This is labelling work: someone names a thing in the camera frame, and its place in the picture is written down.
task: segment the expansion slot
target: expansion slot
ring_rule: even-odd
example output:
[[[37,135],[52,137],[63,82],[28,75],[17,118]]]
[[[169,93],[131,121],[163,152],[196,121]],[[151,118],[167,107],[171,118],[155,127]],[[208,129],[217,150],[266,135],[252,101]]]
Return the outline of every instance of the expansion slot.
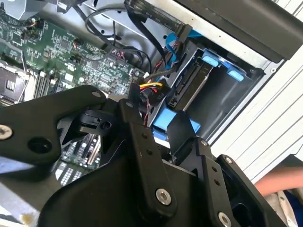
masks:
[[[98,156],[98,153],[99,153],[99,150],[100,150],[100,147],[101,147],[101,137],[98,136],[98,140],[97,140],[97,143],[94,147],[94,150],[92,151],[90,157],[89,157],[89,160],[88,160],[88,164],[89,165],[92,165],[94,160],[96,159],[96,157]]]

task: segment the white surface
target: white surface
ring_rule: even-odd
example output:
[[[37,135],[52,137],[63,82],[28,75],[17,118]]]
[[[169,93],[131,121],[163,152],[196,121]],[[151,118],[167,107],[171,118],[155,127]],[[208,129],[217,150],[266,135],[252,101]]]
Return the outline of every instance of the white surface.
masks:
[[[287,9],[303,20],[300,1]],[[303,144],[303,47],[276,73],[212,146],[231,156],[255,183]]]

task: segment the metal screw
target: metal screw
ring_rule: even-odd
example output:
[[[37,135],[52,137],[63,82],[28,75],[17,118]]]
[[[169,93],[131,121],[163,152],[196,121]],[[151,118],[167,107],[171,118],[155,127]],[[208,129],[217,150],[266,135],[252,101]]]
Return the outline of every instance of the metal screw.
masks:
[[[220,222],[225,227],[232,227],[232,222],[231,222],[231,220],[229,219],[229,217],[226,214],[224,214],[223,212],[220,212],[218,214],[218,217],[219,217]]]
[[[171,196],[168,193],[168,191],[166,191],[163,188],[159,188],[156,191],[156,197],[157,197],[157,200],[165,206],[168,206],[171,204]]]
[[[232,160],[229,157],[225,157],[225,160],[229,163],[232,164]]]
[[[10,127],[0,124],[0,140],[7,140],[12,135],[13,130]]]
[[[201,143],[204,145],[204,146],[208,146],[208,143],[204,140],[201,140]]]
[[[126,102],[126,105],[128,105],[130,108],[133,108],[133,104],[131,102]]]
[[[101,94],[97,91],[93,91],[92,94],[98,98],[101,98]]]

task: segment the microchip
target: microchip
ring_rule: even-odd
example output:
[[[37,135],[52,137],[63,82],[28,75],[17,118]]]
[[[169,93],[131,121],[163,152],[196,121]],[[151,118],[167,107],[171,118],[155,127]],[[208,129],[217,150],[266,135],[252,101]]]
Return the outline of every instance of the microchip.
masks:
[[[60,46],[64,49],[68,49],[68,42],[65,40],[61,40]]]
[[[18,34],[16,34],[16,33],[13,33],[13,37],[12,37],[12,41],[14,42],[14,43],[16,43],[16,44],[18,44],[18,45],[22,45],[22,43],[21,43],[21,37],[20,37],[20,35],[18,35]]]
[[[48,58],[49,57],[49,52],[44,51],[43,56],[46,57],[46,58]]]
[[[91,67],[96,70],[99,68],[99,66],[100,66],[100,62],[98,61],[93,61],[91,64]]]

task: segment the green circuit board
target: green circuit board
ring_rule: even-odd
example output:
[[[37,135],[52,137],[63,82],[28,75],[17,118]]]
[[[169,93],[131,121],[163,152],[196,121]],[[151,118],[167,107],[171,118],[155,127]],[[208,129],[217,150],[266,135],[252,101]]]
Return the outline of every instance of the green circuit board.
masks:
[[[8,16],[6,21],[21,23]],[[133,77],[143,75],[120,53],[106,53],[49,21],[33,17],[22,23],[27,27],[12,27],[0,21],[0,57],[22,66],[23,51],[30,69],[58,78],[54,92],[89,84],[106,93],[125,95]]]

